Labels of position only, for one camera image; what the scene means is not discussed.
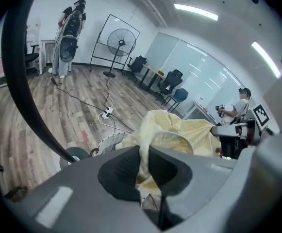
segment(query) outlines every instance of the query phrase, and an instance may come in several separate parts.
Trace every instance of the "checkered cloth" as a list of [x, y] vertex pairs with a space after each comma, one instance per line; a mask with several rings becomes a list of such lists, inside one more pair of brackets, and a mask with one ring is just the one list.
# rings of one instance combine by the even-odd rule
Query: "checkered cloth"
[[[141, 163], [136, 185], [139, 186], [139, 189], [159, 195], [160, 190], [148, 169], [149, 145], [187, 154], [219, 157], [215, 150], [220, 148], [221, 144], [219, 138], [211, 134], [212, 127], [213, 124], [206, 120], [181, 120], [177, 115], [165, 110], [148, 111], [139, 130], [128, 135], [121, 143], [117, 144], [116, 149], [140, 146]], [[184, 136], [191, 143], [193, 151], [182, 138], [154, 136], [157, 131], [170, 131]]]

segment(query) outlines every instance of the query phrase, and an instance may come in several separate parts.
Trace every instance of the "pedestal fan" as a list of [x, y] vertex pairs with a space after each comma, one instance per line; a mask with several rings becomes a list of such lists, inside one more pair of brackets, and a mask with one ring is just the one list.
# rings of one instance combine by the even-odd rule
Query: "pedestal fan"
[[107, 77], [114, 78], [112, 73], [113, 65], [117, 56], [125, 56], [130, 54], [135, 48], [136, 39], [134, 34], [127, 29], [116, 29], [107, 39], [107, 47], [111, 53], [115, 55], [112, 66], [109, 71], [104, 71], [103, 74]]

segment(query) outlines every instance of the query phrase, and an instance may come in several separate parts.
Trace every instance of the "power strip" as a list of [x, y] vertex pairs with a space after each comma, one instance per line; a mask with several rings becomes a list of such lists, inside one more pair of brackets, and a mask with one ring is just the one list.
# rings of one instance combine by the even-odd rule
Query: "power strip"
[[113, 110], [114, 110], [113, 108], [107, 107], [107, 110], [102, 114], [102, 117], [104, 119], [108, 119], [110, 115], [112, 114]]

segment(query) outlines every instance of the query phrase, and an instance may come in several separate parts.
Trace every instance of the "standing person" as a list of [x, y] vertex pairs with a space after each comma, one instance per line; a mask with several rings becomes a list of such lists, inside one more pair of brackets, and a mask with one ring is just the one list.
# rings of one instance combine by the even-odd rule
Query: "standing person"
[[86, 22], [86, 13], [84, 13], [85, 10], [85, 5], [86, 5], [86, 1], [85, 0], [78, 0], [77, 2], [74, 3], [74, 5], [72, 7], [68, 7], [66, 8], [59, 19], [58, 25], [59, 25], [59, 29], [58, 31], [60, 33], [57, 33], [56, 38], [55, 38], [55, 44], [54, 44], [54, 61], [53, 61], [53, 65], [52, 68], [50, 68], [48, 70], [49, 73], [53, 73], [54, 75], [59, 73], [60, 78], [64, 78], [67, 75], [68, 72], [68, 66], [70, 63], [64, 63], [63, 61], [60, 61], [60, 53], [59, 53], [59, 49], [60, 49], [60, 37], [62, 37], [62, 30], [64, 28], [65, 23], [67, 22], [68, 17], [74, 12], [74, 11], [80, 11], [81, 15], [82, 15], [82, 21], [81, 21], [81, 25], [80, 28], [78, 29], [78, 33], [77, 35], [80, 34], [81, 30], [84, 27], [84, 24]]
[[222, 108], [218, 109], [218, 112], [223, 113], [220, 125], [230, 125], [235, 118], [243, 117], [249, 110], [249, 99], [251, 97], [251, 91], [248, 88], [239, 89], [240, 101], [233, 106], [232, 111], [228, 111]]

